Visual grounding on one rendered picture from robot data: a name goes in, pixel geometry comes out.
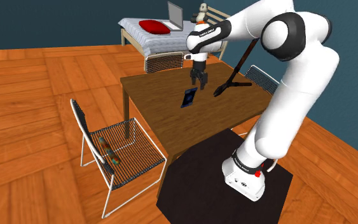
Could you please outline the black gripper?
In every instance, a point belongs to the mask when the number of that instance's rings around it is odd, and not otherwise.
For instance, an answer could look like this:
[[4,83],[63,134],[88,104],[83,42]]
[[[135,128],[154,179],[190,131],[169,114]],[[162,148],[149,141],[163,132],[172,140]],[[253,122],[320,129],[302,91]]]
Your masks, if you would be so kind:
[[208,82],[207,73],[205,72],[206,61],[193,61],[193,67],[190,71],[191,84],[196,84],[196,78],[200,78],[200,90],[205,88],[205,85]]

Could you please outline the brown wooden table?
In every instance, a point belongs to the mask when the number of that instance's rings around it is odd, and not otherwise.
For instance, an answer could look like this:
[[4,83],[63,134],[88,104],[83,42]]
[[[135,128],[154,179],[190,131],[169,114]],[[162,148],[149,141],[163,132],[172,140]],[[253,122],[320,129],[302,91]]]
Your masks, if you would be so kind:
[[192,88],[188,68],[121,79],[124,100],[139,110],[167,152],[168,164],[191,146],[260,115],[272,98],[255,84],[229,87],[214,97],[233,69],[220,62],[207,65],[206,72],[206,86],[196,91],[192,105],[185,108],[181,106],[184,93]]

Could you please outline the black robot stand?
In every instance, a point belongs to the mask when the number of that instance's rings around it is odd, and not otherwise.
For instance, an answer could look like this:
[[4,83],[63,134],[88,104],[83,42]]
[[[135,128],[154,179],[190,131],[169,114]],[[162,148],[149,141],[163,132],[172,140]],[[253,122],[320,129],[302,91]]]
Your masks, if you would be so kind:
[[224,182],[222,163],[243,141],[226,129],[169,165],[156,205],[170,224],[278,224],[290,172],[279,165],[265,172],[265,192],[256,202]]

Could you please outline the multicoloured cylindrical toy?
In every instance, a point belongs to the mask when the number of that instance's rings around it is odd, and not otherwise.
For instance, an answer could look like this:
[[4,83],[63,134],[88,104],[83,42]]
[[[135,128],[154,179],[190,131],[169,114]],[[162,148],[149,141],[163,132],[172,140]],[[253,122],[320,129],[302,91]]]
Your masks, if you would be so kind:
[[108,154],[112,163],[114,165],[120,165],[121,160],[117,156],[117,154],[115,154],[115,152],[112,150],[109,143],[103,137],[100,137],[100,136],[98,137],[98,140],[99,140],[99,143],[101,144],[102,148],[104,149],[104,151]]

